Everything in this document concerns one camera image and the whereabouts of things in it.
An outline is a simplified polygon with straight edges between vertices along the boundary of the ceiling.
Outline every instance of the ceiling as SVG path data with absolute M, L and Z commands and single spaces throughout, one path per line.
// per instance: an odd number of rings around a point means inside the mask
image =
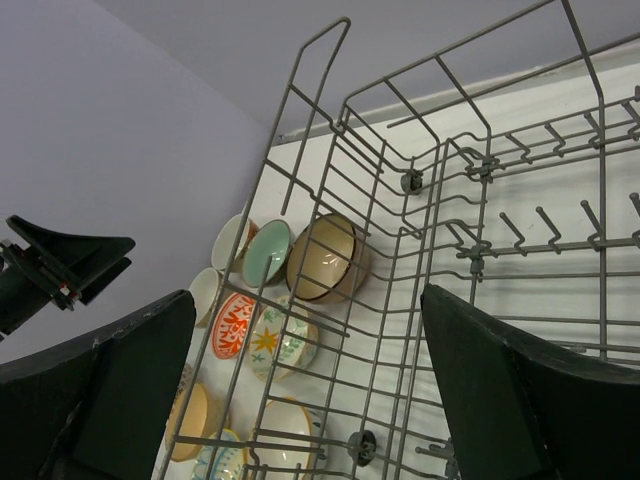
M 530 0 L 96 0 L 227 97 L 270 126 L 300 44 L 340 16 L 352 28 L 331 71 L 323 107 L 335 116 L 346 94 L 470 35 L 534 2 Z M 638 0 L 574 0 L 590 47 L 634 33 Z M 324 68 L 328 44 L 309 52 L 300 72 L 311 85 Z M 562 6 L 527 19 L 445 57 L 463 82 L 475 82 L 559 60 L 577 52 Z M 425 68 L 398 79 L 409 97 L 452 88 Z M 396 103 L 388 90 L 360 99 L 358 109 Z M 307 107 L 291 104 L 280 133 L 303 125 Z

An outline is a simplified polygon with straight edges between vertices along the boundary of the floral bowl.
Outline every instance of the floral bowl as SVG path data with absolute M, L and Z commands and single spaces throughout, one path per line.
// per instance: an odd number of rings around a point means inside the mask
M 239 293 L 231 294 L 222 304 L 211 332 L 211 347 L 216 357 L 226 360 L 238 354 L 255 305 L 255 300 Z
M 275 302 L 283 308 L 287 308 L 289 305 L 289 296 L 284 295 L 279 297 Z M 307 311 L 298 306 L 294 305 L 292 311 L 301 316 L 307 316 Z M 284 312 L 274 307 L 267 307 L 260 315 L 260 318 L 258 318 L 251 334 L 249 364 L 255 376 L 262 381 L 267 380 L 275 355 L 275 349 L 278 344 L 278 336 L 284 325 L 285 318 L 286 314 Z M 318 328 L 315 325 L 311 325 L 293 316 L 289 317 L 287 332 L 314 342 L 318 341 Z M 316 345 L 313 343 L 308 343 L 285 334 L 282 339 L 278 362 L 305 369 L 309 366 L 311 360 L 313 360 L 316 350 Z M 294 371 L 288 368 L 276 367 L 273 379 L 280 380 L 292 373 L 294 373 Z
M 224 429 L 220 435 L 221 440 L 239 442 L 240 439 L 233 430 Z M 207 467 L 211 461 L 213 447 L 205 445 L 196 458 L 196 463 L 191 473 L 191 480 L 205 480 Z M 216 458 L 209 480 L 239 480 L 242 477 L 242 467 L 247 463 L 247 452 L 243 448 L 218 447 Z

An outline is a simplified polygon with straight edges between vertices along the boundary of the white wall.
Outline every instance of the white wall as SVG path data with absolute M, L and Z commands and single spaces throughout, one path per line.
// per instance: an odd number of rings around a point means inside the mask
M 340 16 L 353 20 L 324 95 L 337 114 L 344 96 L 366 83 L 506 18 L 537 0 L 95 0 L 169 52 L 234 104 L 270 125 L 295 54 L 307 38 Z M 635 33 L 638 0 L 571 0 L 590 47 Z M 528 19 L 448 55 L 463 82 L 519 72 L 575 55 L 560 1 Z M 323 49 L 309 64 L 324 63 Z M 302 86 L 317 71 L 303 69 Z M 400 79 L 409 98 L 453 88 L 436 71 Z M 357 105 L 366 111 L 398 100 L 386 91 Z M 299 102 L 280 132 L 304 121 Z
M 53 230 L 130 236 L 133 265 L 88 307 L 48 306 L 0 361 L 116 320 L 209 263 L 241 210 L 266 131 L 89 0 L 0 3 L 0 238 L 18 214 Z

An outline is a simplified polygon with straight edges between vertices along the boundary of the rack wheel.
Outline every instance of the rack wheel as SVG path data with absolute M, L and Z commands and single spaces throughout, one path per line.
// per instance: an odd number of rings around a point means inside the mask
M 418 195 L 422 188 L 422 172 L 408 170 L 400 177 L 400 187 L 407 195 Z
M 373 460 L 372 454 L 378 446 L 376 436 L 372 431 L 354 432 L 347 443 L 351 447 L 349 448 L 349 455 L 359 467 L 366 467 L 371 463 L 371 460 Z

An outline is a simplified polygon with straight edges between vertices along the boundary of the bowl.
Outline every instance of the bowl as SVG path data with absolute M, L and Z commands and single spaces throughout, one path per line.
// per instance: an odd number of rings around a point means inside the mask
M 292 235 L 289 225 L 283 220 L 273 220 L 262 228 L 247 247 L 242 264 L 242 279 L 247 286 L 258 288 L 264 269 L 272 257 L 266 282 L 273 284 L 282 280 L 287 255 L 291 250 Z
M 258 226 L 250 218 L 247 218 L 244 225 L 241 222 L 242 214 L 231 217 L 216 237 L 211 251 L 211 265 L 218 271 L 224 271 L 227 268 L 229 257 L 233 257 L 231 271 L 240 272 L 242 270 L 242 260 L 247 250 L 247 245 L 258 233 Z M 233 243 L 240 231 L 242 232 L 240 243 L 234 252 L 232 251 Z
M 193 379 L 193 367 L 185 362 L 184 367 L 182 367 L 182 373 L 180 374 L 180 381 L 178 382 L 178 388 L 176 390 L 176 396 L 173 400 L 175 402 L 178 400 L 178 397 L 184 390 L 187 388 L 187 385 Z
M 169 414 L 167 421 L 167 429 L 164 435 L 165 445 L 169 446 L 169 441 L 176 422 L 178 414 L 184 402 L 186 391 L 183 391 L 174 404 L 173 410 Z M 187 405 L 187 410 L 182 420 L 179 435 L 187 437 L 209 438 L 216 432 L 220 423 L 223 422 L 224 401 L 217 396 L 209 393 L 201 383 L 193 386 L 193 392 Z M 228 426 L 230 415 L 224 420 L 224 426 Z M 171 460 L 174 462 L 184 462 L 196 458 L 202 445 L 192 445 L 189 443 L 176 443 L 173 452 L 171 452 Z
M 240 293 L 232 293 L 222 304 L 211 332 L 211 348 L 216 357 L 227 360 L 238 354 L 255 305 L 255 300 Z
M 291 397 L 285 397 L 289 400 L 294 400 Z M 264 416 L 262 417 L 262 423 L 260 427 L 264 430 L 276 430 L 283 433 L 293 433 L 297 435 L 306 435 L 319 438 L 321 427 L 320 413 L 316 410 L 301 407 L 291 403 L 284 403 L 281 401 L 272 401 L 267 404 L 264 410 Z M 323 469 L 327 460 L 326 448 L 325 453 L 311 453 L 305 451 L 293 451 L 288 450 L 287 446 L 317 448 L 319 445 L 305 440 L 291 440 L 280 437 L 268 437 L 265 435 L 259 435 L 257 440 L 259 442 L 276 443 L 281 444 L 282 449 L 266 449 L 256 448 L 255 452 L 260 458 L 261 464 L 268 464 L 274 468 L 291 468 L 295 469 L 296 465 L 300 463 L 302 468 L 311 468 L 315 457 L 317 455 L 318 462 L 316 464 L 317 469 Z M 270 473 L 269 479 L 290 479 L 293 478 L 291 473 Z M 305 474 L 300 476 L 301 479 L 309 479 L 310 475 Z
M 308 237 L 309 247 L 305 254 L 304 247 Z M 301 277 L 295 291 L 296 298 L 311 303 L 337 303 L 345 300 L 343 295 L 351 295 L 354 280 L 357 289 L 367 275 L 370 249 L 365 247 L 363 240 L 364 234 L 340 215 L 330 214 L 318 218 L 300 234 L 291 249 L 287 262 L 287 287 L 289 290 L 293 288 L 298 271 L 301 271 L 321 285 Z M 359 263 L 361 268 L 357 268 L 352 262 Z
M 289 306 L 289 296 L 284 295 L 277 298 L 275 302 L 283 308 L 287 308 Z M 294 305 L 292 310 L 302 316 L 307 316 L 307 311 L 303 308 Z M 274 307 L 267 307 L 260 315 L 260 318 L 258 318 L 256 326 L 251 333 L 249 365 L 255 376 L 263 382 L 267 380 L 267 376 L 269 375 L 269 370 L 275 355 L 275 348 L 278 343 L 278 336 L 282 330 L 285 318 L 286 315 L 284 312 Z M 295 317 L 289 317 L 287 332 L 309 340 L 318 341 L 318 328 L 315 325 L 311 325 Z M 316 345 L 285 334 L 282 339 L 278 362 L 305 369 L 309 366 L 311 360 L 313 360 L 316 350 Z M 288 368 L 276 367 L 273 380 L 280 380 L 293 373 L 295 373 L 295 371 L 289 370 Z
M 240 438 L 233 432 L 225 428 L 220 435 L 221 440 L 239 442 Z M 204 445 L 200 450 L 196 464 L 191 473 L 191 480 L 205 480 L 207 466 L 211 461 L 213 447 Z M 216 458 L 213 463 L 209 480 L 238 480 L 242 476 L 242 467 L 247 463 L 247 451 L 243 448 L 218 447 Z
M 222 275 L 211 267 L 202 270 L 189 285 L 189 292 L 196 306 L 196 327 L 206 325 L 221 287 Z M 225 293 L 225 297 L 228 297 L 231 292 L 225 290 Z

